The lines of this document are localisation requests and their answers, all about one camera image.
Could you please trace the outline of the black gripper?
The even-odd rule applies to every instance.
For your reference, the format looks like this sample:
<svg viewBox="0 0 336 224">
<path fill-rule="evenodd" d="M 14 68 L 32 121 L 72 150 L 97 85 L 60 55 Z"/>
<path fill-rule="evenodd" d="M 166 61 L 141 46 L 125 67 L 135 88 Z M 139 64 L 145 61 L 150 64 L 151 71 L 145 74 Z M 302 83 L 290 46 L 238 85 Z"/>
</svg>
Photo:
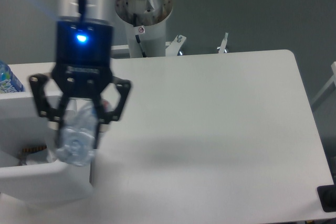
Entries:
<svg viewBox="0 0 336 224">
<path fill-rule="evenodd" d="M 109 25 L 65 20 L 57 22 L 56 64 L 51 76 L 63 94 L 56 108 L 50 105 L 45 92 L 49 76 L 36 73 L 28 77 L 38 116 L 47 118 L 48 126 L 56 131 L 56 148 L 61 148 L 61 130 L 65 126 L 70 98 L 90 99 L 93 102 L 97 115 L 93 149 L 99 146 L 99 134 L 106 131 L 112 121 L 121 119 L 132 83 L 112 76 L 112 35 L 113 27 Z M 120 95 L 113 111 L 105 110 L 101 98 L 109 83 L 115 85 Z"/>
</svg>

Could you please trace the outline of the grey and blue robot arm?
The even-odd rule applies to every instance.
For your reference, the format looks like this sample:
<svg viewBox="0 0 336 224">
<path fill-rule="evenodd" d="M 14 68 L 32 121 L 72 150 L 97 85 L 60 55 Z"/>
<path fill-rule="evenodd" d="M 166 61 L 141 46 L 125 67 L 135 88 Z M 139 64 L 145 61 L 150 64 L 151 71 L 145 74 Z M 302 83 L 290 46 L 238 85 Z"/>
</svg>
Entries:
<svg viewBox="0 0 336 224">
<path fill-rule="evenodd" d="M 93 103 L 98 118 L 93 125 L 93 148 L 105 125 L 118 121 L 131 82 L 117 78 L 110 68 L 115 0 L 60 0 L 55 65 L 50 74 L 28 80 L 37 113 L 57 131 L 65 128 L 71 99 Z"/>
</svg>

